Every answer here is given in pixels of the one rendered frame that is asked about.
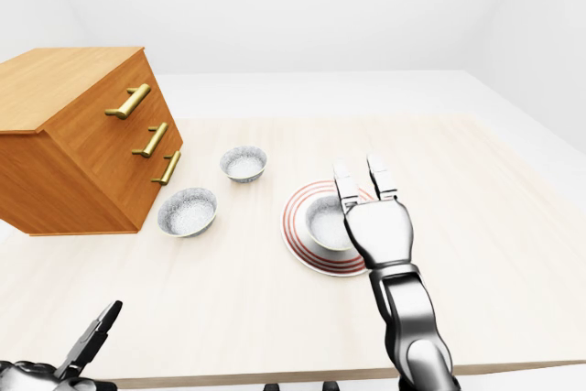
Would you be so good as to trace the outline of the white plate with red rings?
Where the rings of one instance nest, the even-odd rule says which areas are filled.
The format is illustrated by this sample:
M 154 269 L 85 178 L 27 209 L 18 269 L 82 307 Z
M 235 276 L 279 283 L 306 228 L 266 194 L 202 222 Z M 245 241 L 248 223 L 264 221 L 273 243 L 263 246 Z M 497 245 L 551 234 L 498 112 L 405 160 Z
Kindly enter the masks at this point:
M 317 198 L 338 192 L 334 182 L 316 180 L 298 188 L 285 203 L 280 220 L 281 235 L 293 256 L 303 265 L 332 277 L 353 277 L 366 271 L 363 258 L 353 247 L 335 252 L 318 245 L 306 225 L 306 211 Z

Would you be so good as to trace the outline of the medium wooden drawer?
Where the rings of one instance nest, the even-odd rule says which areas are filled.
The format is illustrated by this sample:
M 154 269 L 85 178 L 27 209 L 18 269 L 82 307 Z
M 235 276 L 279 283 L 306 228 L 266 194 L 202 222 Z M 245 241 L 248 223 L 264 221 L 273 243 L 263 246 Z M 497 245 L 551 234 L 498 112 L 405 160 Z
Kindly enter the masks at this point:
M 168 129 L 150 157 L 134 155 L 154 136 L 154 128 Z M 103 190 L 120 205 L 132 207 L 154 200 L 160 185 L 152 181 L 162 176 L 170 155 L 180 149 L 182 139 L 160 90 L 154 88 L 128 118 L 100 114 L 87 135 L 78 136 L 79 154 L 103 185 Z

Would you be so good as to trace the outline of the wooden cabinet with drawers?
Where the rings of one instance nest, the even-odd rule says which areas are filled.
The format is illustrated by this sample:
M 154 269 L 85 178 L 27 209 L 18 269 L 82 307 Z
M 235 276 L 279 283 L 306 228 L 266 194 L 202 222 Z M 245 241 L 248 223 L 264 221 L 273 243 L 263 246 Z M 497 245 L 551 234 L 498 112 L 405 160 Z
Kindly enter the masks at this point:
M 52 117 L 140 49 L 32 49 L 0 63 L 1 220 L 31 235 L 141 229 L 46 129 Z

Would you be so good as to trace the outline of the patterned grey white bowl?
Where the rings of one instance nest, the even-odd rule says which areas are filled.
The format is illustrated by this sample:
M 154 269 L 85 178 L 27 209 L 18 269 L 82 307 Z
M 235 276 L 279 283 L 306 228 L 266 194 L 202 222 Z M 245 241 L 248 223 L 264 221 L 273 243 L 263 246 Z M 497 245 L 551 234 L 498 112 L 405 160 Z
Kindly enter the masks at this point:
M 306 225 L 312 239 L 321 247 L 335 252 L 353 249 L 337 196 L 326 195 L 313 201 L 306 211 Z
M 220 168 L 232 181 L 248 183 L 262 176 L 266 163 L 267 155 L 262 148 L 238 146 L 222 155 Z
M 210 228 L 217 214 L 217 198 L 204 188 L 187 188 L 168 198 L 157 213 L 159 229 L 175 237 L 192 237 Z

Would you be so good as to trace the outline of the large wooden drawer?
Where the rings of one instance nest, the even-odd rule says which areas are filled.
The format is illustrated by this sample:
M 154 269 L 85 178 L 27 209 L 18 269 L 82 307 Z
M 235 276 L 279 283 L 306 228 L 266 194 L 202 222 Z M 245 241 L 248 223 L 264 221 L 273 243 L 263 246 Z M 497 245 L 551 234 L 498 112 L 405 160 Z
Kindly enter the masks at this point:
M 106 110 L 123 107 L 144 85 L 150 87 L 140 104 L 125 119 Z M 75 158 L 82 168 L 98 177 L 127 176 L 147 165 L 134 155 L 154 135 L 148 128 L 168 122 L 160 104 L 157 82 L 142 49 L 96 82 L 79 99 L 47 122 L 47 132 Z

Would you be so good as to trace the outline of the small wooden drawer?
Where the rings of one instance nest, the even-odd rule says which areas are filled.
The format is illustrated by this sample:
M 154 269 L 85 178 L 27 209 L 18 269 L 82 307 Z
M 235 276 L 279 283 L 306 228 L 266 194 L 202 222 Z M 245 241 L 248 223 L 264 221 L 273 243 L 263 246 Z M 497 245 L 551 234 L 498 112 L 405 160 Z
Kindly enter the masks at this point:
M 168 123 L 168 130 L 152 156 L 133 155 L 132 150 L 143 148 L 153 135 L 147 129 L 163 122 Z M 104 165 L 106 188 L 125 217 L 140 229 L 161 188 L 150 180 L 162 176 L 168 164 L 164 156 L 180 150 L 182 138 L 169 112 L 144 117 L 132 114 L 126 120 L 114 119 L 114 127 L 118 137 Z

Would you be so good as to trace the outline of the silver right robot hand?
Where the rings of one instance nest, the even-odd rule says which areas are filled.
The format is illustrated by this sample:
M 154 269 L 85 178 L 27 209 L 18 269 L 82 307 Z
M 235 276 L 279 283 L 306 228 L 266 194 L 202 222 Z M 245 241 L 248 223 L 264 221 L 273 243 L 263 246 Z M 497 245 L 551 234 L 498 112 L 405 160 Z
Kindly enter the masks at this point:
M 346 231 L 367 268 L 408 263 L 414 230 L 407 207 L 398 200 L 395 180 L 383 160 L 369 155 L 367 165 L 376 199 L 362 202 L 345 163 L 333 163 Z

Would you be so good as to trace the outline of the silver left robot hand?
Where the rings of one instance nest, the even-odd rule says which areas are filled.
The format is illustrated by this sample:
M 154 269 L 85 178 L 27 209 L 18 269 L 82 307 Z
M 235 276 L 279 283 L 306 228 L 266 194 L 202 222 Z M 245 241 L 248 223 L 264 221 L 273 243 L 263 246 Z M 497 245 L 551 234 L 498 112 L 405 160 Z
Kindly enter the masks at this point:
M 113 382 L 82 377 L 81 373 L 102 348 L 122 307 L 120 300 L 106 307 L 58 368 L 29 361 L 0 361 L 0 391 L 118 391 Z

